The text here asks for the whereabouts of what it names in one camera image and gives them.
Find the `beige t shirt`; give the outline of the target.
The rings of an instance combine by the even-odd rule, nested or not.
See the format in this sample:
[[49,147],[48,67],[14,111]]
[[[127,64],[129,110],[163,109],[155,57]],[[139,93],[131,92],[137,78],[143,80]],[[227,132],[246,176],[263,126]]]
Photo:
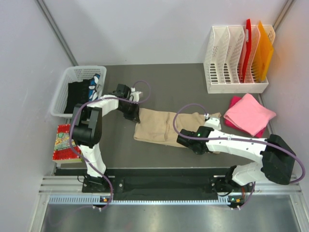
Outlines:
[[[133,138],[137,141],[148,142],[159,145],[185,148],[176,142],[178,134],[173,128],[174,112],[155,111],[141,108],[139,112],[140,123],[135,126]],[[176,129],[197,131],[203,126],[205,117],[197,112],[192,114],[178,114],[176,118]]]

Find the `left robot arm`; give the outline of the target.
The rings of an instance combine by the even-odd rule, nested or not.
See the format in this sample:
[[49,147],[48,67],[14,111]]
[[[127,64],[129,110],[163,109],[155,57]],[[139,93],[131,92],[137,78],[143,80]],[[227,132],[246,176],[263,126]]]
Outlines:
[[86,163],[82,192],[101,193],[111,189],[105,175],[107,167],[103,162],[99,142],[102,137],[102,119],[108,113],[118,110],[125,119],[140,123],[139,109],[142,92],[135,87],[119,84],[110,94],[91,103],[77,104],[73,110],[70,136],[80,149]]

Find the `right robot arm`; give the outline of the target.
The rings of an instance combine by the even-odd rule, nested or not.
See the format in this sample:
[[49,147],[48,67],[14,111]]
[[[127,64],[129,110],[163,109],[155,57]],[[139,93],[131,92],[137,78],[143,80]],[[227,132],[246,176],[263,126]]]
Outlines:
[[229,169],[225,185],[230,191],[237,191],[250,182],[266,179],[280,185],[290,183],[295,153],[278,135],[252,139],[200,126],[197,131],[182,129],[177,143],[198,155],[223,152],[251,160],[249,164]]

